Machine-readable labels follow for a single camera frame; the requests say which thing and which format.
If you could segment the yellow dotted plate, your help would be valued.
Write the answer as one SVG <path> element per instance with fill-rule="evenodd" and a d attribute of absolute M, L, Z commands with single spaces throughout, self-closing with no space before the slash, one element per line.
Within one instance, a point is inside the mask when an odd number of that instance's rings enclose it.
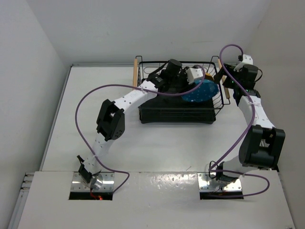
<path fill-rule="evenodd" d="M 205 74 L 205 79 L 206 79 L 206 80 L 210 80 L 210 81 L 212 81 L 212 82 L 214 81 L 214 78 L 213 78 L 209 73 L 206 73 L 206 74 Z"/>

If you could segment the black wire dish rack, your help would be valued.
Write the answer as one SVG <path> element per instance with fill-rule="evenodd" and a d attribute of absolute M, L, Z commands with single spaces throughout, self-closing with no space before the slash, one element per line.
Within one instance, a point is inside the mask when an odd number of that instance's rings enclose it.
<path fill-rule="evenodd" d="M 209 62 L 187 62 L 181 61 L 184 67 L 190 64 L 198 64 L 202 66 L 206 73 L 212 76 L 218 72 L 212 56 Z M 138 62 L 137 80 L 138 86 L 143 79 L 146 79 L 149 72 L 147 68 L 160 68 L 166 61 L 141 61 Z M 227 98 L 225 92 L 227 88 L 221 88 L 218 84 L 219 92 L 213 98 L 199 103 L 184 101 L 181 97 L 155 97 L 152 100 L 142 104 L 139 107 L 139 119 L 142 124 L 147 123 L 203 123 L 212 124 L 216 121 L 219 111 L 225 106 L 230 105 L 230 98 Z"/>

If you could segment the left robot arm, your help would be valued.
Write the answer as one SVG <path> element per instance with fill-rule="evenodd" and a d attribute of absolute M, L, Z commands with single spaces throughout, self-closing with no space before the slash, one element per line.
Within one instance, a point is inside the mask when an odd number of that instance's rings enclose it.
<path fill-rule="evenodd" d="M 90 183 L 104 165 L 101 157 L 109 152 L 114 140 L 120 138 L 125 131 L 126 115 L 145 102 L 158 95 L 180 96 L 194 91 L 196 69 L 182 67 L 182 63 L 170 59 L 162 67 L 150 73 L 143 82 L 128 94 L 110 101 L 103 101 L 97 117 L 97 135 L 89 149 L 91 157 L 82 159 L 79 173 L 86 183 Z"/>

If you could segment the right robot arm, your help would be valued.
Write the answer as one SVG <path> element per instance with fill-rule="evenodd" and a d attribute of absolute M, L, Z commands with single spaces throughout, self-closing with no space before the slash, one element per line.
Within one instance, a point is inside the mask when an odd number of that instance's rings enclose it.
<path fill-rule="evenodd" d="M 238 156 L 229 161 L 216 162 L 215 176 L 218 183 L 234 183 L 241 174 L 257 169 L 275 169 L 285 140 L 285 132 L 276 128 L 268 119 L 259 92 L 254 89 L 261 71 L 252 64 L 236 69 L 230 64 L 223 65 L 214 76 L 218 81 L 226 76 L 225 88 L 233 89 L 233 98 L 242 111 L 249 129 L 240 145 Z"/>

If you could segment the blue dotted plate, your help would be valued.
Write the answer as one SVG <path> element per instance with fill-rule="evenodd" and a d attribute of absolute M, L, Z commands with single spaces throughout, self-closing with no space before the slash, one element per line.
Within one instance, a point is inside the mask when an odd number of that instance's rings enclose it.
<path fill-rule="evenodd" d="M 204 79 L 203 83 L 195 91 L 183 95 L 182 99 L 187 102 L 200 103 L 210 100 L 219 93 L 218 85 L 213 81 Z"/>

